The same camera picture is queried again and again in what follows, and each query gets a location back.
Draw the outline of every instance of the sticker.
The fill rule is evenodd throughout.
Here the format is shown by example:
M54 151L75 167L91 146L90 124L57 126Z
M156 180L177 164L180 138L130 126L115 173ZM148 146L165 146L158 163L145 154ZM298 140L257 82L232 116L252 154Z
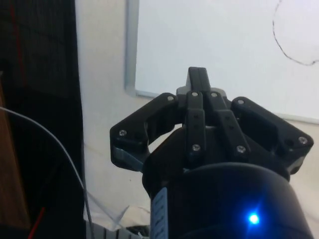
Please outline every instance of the sticker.
M151 239L168 239L167 188L162 188L152 201Z

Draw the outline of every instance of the black cylindrical base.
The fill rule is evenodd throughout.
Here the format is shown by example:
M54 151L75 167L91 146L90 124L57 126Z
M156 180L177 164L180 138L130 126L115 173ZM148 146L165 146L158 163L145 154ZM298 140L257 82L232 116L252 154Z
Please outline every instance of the black cylindrical base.
M313 238L288 181L266 168L242 163L203 166L165 187L168 237L163 238Z

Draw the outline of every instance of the blue led light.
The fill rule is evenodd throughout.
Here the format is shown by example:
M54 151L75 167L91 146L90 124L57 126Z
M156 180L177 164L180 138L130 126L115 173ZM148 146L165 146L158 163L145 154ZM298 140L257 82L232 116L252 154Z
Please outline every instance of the blue led light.
M249 221L251 224L258 224L259 223L259 217L257 214L253 213L249 216Z

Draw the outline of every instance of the red wire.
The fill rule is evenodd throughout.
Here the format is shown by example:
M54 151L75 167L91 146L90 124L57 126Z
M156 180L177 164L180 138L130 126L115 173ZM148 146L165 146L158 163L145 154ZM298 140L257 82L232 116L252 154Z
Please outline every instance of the red wire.
M42 217L43 217L43 215L44 215L44 211L45 211L45 208L41 208L41 211L40 211L40 213L39 213L39 216L38 216L38 218L36 219L32 230L30 231L30 234L29 234L29 236L28 236L28 239L33 239L34 234L35 234L35 231L36 231L36 229L38 228L38 226L39 226L39 224L40 224L40 221L41 221L41 219L42 219Z
M22 84L23 84L23 86L26 86L27 81L26 81L26 74L25 74L25 68L24 68L23 57L22 57L20 34L19 34L18 25L16 23L16 17L15 17L14 7L13 7L12 3L10 3L10 15L11 15L11 20L12 20L12 24L13 24L13 28L14 28L15 39L16 39L16 50L17 50L17 54L18 54L18 61L19 61L19 67L20 67L20 72L21 72Z

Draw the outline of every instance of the black marker line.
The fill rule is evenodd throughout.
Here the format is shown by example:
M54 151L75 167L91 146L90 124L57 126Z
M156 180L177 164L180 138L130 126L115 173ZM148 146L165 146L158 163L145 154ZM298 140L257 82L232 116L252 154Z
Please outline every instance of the black marker line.
M298 63L298 64L304 65L304 66L313 66L315 63L318 63L318 62L319 62L319 59L314 60L314 61L312 61L312 62L310 62L310 63L305 63L305 62L298 61L298 60L296 60L296 59L294 59L294 58L292 58L291 56L289 56L289 55L286 54L286 52L283 50L283 48L281 47L281 45L279 44L279 42L278 42L278 40L277 40L277 38L276 38L276 34L275 34L275 17L276 17L276 14L277 14L277 10L278 10L278 8L279 8L279 6L281 5L282 2L283 2L283 0L279 0L279 2L277 3L276 9L275 9L275 13L274 13L274 16L273 16L273 35L274 35L274 39L275 39L277 45L279 46L281 52L282 52L288 59L290 59L290 60L292 60L292 61L294 61L294 62L296 62L296 63Z

